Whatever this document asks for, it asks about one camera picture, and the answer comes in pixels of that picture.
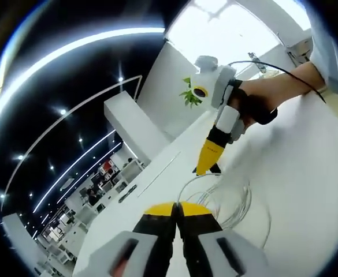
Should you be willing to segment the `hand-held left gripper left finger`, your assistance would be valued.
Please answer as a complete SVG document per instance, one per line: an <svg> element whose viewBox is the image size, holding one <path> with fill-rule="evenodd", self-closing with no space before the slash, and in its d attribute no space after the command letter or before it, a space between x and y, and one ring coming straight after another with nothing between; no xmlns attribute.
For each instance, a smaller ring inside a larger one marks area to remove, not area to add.
<svg viewBox="0 0 338 277"><path fill-rule="evenodd" d="M166 276L173 255L177 203L147 209L132 231L97 249L74 276Z"/></svg>

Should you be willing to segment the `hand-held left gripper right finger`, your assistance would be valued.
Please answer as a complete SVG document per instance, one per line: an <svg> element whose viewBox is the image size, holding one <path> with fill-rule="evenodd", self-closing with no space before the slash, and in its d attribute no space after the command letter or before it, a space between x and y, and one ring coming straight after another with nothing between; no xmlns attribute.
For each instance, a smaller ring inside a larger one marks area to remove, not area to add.
<svg viewBox="0 0 338 277"><path fill-rule="evenodd" d="M264 252L224 230L206 207L177 203L177 226L190 276L272 276Z"/></svg>

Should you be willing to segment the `person's right hand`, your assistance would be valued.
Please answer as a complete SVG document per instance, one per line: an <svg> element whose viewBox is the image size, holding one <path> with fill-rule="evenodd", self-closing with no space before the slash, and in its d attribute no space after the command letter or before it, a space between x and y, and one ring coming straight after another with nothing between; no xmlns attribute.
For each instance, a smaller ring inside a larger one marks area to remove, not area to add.
<svg viewBox="0 0 338 277"><path fill-rule="evenodd" d="M263 80L242 81L239 87L242 95L239 111L246 129L254 123L267 125L278 115L278 109L262 82Z"/></svg>

